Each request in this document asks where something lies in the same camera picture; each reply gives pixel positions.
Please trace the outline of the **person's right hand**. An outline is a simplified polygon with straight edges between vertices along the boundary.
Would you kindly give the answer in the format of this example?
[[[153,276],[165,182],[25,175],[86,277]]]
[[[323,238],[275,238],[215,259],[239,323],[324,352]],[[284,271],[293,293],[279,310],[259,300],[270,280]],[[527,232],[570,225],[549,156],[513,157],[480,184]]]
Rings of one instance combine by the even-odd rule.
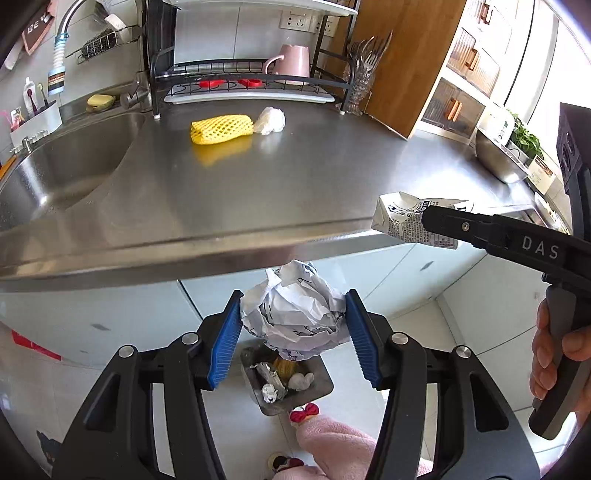
[[[530,391],[535,398],[543,400],[557,381],[557,366],[554,363],[554,342],[550,334],[550,311],[543,300],[537,311],[537,330],[532,342],[533,361],[530,374]],[[585,327],[567,334],[562,340],[563,354],[578,362],[591,356],[590,328]],[[578,433],[590,414],[590,380],[587,380],[574,408]]]

